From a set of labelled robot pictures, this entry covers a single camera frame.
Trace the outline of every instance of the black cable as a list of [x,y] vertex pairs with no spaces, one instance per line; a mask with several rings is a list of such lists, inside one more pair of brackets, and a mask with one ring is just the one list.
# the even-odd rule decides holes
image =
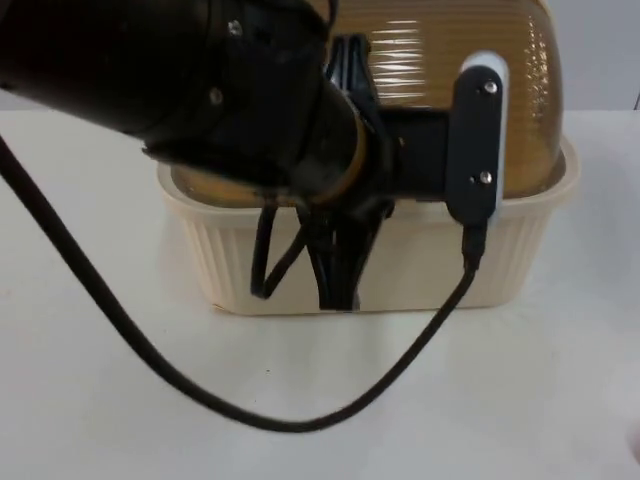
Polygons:
[[[465,270],[460,284],[398,363],[364,395],[348,406],[324,417],[299,422],[280,421],[248,412],[208,393],[179,372],[156,350],[120,305],[104,279],[78,246],[58,214],[15,158],[2,137],[0,137],[0,173],[113,327],[151,370],[169,385],[203,407],[227,419],[272,432],[310,433],[324,430],[350,419],[371,405],[404,373],[458,306],[473,283],[476,273],[474,267],[479,265],[483,253],[483,249],[466,248],[466,264],[469,268]],[[480,235],[482,231],[474,230],[472,233]],[[483,245],[483,242],[479,241],[465,241],[464,243],[467,246]]]

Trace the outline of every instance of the plastic container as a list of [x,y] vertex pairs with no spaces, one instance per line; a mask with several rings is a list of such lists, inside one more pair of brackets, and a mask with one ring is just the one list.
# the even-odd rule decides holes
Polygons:
[[[463,307],[506,303],[521,290],[553,211],[574,192],[580,164],[571,145],[562,143],[552,186],[537,195],[506,200],[491,227],[487,252]],[[179,189],[171,167],[158,178],[169,208],[182,220],[189,249],[207,299],[243,315],[318,313],[317,287],[304,253],[268,301],[251,296],[249,279],[260,210],[220,208],[200,203]],[[270,260],[277,261],[299,224],[293,209],[276,220]],[[442,203],[398,204],[385,222],[360,285],[362,311],[439,308],[462,275],[462,231]]]

